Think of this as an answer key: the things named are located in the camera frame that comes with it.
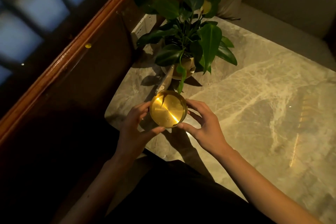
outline brass bowl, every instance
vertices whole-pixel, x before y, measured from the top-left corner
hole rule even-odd
[[[160,91],[153,97],[149,113],[152,119],[165,128],[175,127],[187,116],[187,102],[177,92],[173,90]]]

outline marble surface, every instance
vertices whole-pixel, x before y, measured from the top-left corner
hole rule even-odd
[[[228,143],[275,186],[322,222],[336,223],[336,73],[230,22],[212,20],[233,42],[238,65],[216,57],[212,75],[195,73],[182,95],[207,103]],[[146,46],[106,110],[117,129],[132,106],[154,95],[163,76],[153,63],[156,48]],[[197,126],[189,115],[185,122]],[[154,126],[147,115],[139,129]],[[184,131],[167,129],[146,148],[164,160],[186,162],[243,197]]]

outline anthurium plant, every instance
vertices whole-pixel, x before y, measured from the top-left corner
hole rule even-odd
[[[196,67],[211,73],[211,63],[215,56],[237,65],[237,60],[229,48],[232,42],[217,27],[216,21],[204,21],[216,15],[221,0],[134,0],[146,14],[160,14],[167,23],[158,30],[143,35],[137,46],[157,44],[162,38],[165,46],[157,54],[155,63],[159,66],[177,64],[176,71],[181,74],[178,93],[182,92],[187,71],[181,63],[182,58],[194,58]]]

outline person's right hand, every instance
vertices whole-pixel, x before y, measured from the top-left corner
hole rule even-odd
[[[217,116],[210,108],[201,101],[186,99],[188,107],[199,112],[199,115],[189,111],[188,114],[193,117],[201,128],[197,129],[188,123],[179,123],[178,128],[190,133],[199,143],[199,145],[213,156],[223,153],[228,147],[228,143],[222,133]]]

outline electrical outlet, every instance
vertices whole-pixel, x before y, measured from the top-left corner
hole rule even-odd
[[[156,14],[146,14],[136,25],[131,33],[133,47],[137,48],[137,40],[146,33],[149,33],[156,23]]]
[[[156,23],[156,14],[146,14],[145,17],[146,31],[149,33]]]
[[[142,18],[131,33],[134,49],[137,48],[137,40],[147,33],[145,18]]]

